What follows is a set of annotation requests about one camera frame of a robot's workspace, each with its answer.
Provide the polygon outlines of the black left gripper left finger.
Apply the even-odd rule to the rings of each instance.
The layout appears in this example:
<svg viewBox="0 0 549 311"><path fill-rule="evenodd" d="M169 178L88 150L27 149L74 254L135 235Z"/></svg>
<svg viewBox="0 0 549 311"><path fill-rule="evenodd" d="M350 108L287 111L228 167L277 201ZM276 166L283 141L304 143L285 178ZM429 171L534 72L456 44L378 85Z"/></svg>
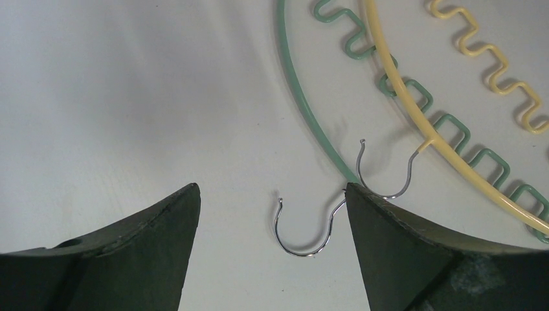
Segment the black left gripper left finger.
<svg viewBox="0 0 549 311"><path fill-rule="evenodd" d="M177 310L199 186L53 248L1 255L2 310Z"/></svg>

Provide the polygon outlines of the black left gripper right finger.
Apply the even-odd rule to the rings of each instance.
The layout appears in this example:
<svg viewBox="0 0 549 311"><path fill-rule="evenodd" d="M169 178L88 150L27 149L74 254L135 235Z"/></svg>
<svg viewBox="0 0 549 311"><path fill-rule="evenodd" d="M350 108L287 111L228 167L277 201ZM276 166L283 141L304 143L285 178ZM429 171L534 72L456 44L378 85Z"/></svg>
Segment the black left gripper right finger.
<svg viewBox="0 0 549 311"><path fill-rule="evenodd" d="M371 310L547 310L548 252L469 236L356 183L347 213Z"/></svg>

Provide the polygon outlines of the green plastic hanger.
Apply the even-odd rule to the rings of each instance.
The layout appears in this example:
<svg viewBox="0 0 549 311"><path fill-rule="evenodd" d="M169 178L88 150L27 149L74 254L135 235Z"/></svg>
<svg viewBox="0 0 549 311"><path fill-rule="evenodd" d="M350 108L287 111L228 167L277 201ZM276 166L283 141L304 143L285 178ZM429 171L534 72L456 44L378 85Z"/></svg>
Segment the green plastic hanger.
<svg viewBox="0 0 549 311"><path fill-rule="evenodd" d="M403 107L376 51L365 1L277 1L280 61L322 154L345 182L459 232L547 249L465 180ZM470 1L374 1L394 65L420 111L483 179L548 224L547 76L521 65L515 28L490 33Z"/></svg>

